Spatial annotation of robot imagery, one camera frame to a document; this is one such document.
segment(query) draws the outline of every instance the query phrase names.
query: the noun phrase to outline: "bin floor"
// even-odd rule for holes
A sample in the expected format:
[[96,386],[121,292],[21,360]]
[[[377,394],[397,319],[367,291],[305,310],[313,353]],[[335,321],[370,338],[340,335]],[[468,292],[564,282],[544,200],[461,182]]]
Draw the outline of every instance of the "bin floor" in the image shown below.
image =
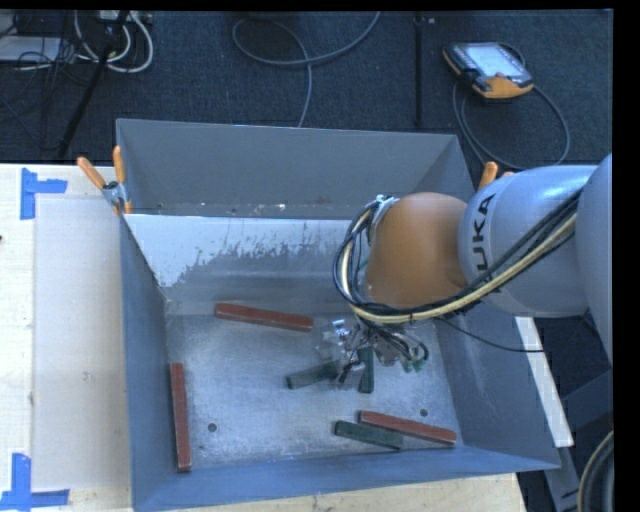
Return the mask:
[[[416,331],[430,352],[425,366],[407,373],[399,363],[386,367],[376,359],[371,394],[336,389],[328,380],[293,390],[286,386],[287,375],[323,362],[315,349],[321,327],[338,318],[344,315],[315,317],[311,333],[213,314],[167,319],[170,362],[182,362],[185,369],[194,469],[386,451],[333,434],[336,421],[356,422],[364,409],[454,430],[462,443],[431,324]],[[404,444],[441,447],[409,437]]]

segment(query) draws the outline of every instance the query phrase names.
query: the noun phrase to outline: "blue tape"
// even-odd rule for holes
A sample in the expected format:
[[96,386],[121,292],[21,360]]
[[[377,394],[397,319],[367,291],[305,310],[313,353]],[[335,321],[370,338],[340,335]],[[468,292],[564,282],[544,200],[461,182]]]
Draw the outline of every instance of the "blue tape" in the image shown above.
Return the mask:
[[34,507],[66,505],[69,489],[50,492],[31,492],[31,458],[21,453],[12,455],[11,490],[0,496],[0,510],[30,512]]
[[38,181],[38,175],[26,167],[22,168],[22,189],[20,197],[20,219],[33,219],[36,216],[36,194],[64,194],[67,190],[65,180]]

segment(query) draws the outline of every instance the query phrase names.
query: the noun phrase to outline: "white cable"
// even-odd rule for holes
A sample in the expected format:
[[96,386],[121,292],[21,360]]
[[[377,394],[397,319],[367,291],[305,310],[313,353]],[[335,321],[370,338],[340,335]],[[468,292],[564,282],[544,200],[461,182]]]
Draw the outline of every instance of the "white cable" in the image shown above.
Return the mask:
[[[76,13],[76,17],[75,17],[76,34],[82,40],[82,33],[80,32],[80,27],[78,25],[78,11],[76,10],[75,13]],[[144,71],[145,69],[147,69],[151,65],[151,62],[153,61],[153,41],[151,39],[151,34],[149,34],[147,27],[145,27],[144,23],[140,21],[140,18],[136,13],[133,13],[133,12],[129,13],[129,17],[133,20],[133,22],[138,26],[140,31],[144,34],[144,37],[147,41],[149,54],[147,55],[147,59],[145,60],[145,62],[136,68],[123,68],[123,67],[118,67],[112,64],[112,62],[122,59],[131,49],[131,36],[129,34],[129,31],[127,30],[127,27],[123,26],[122,28],[127,38],[126,48],[120,55],[117,55],[107,60],[107,67],[110,70],[116,71],[118,73],[140,73],[141,71]],[[98,56],[93,50],[91,50],[89,45],[87,45],[83,41],[82,46],[87,51],[87,53],[89,53],[89,55],[91,56],[91,60],[93,60],[93,62],[98,62],[99,60]]]
[[[78,55],[78,58],[84,59],[84,60],[92,60],[93,62],[98,62],[100,60],[100,57],[98,57],[98,55],[91,49],[91,47],[83,39],[82,31],[80,30],[80,25],[78,24],[78,10],[75,9],[73,12],[74,12],[73,26],[75,27],[76,35],[78,36],[78,39],[80,39],[80,41],[82,42],[82,47],[89,54],[89,57],[87,57],[86,55]],[[129,50],[131,49],[131,35],[129,34],[129,30],[127,29],[127,27],[124,27],[124,26],[122,27],[122,29],[124,30],[124,35],[127,39],[125,49],[122,51],[122,53],[120,53],[120,55],[116,55],[114,57],[110,57],[109,59],[107,59],[108,63],[116,62],[124,58],[127,55],[127,53],[129,53]]]

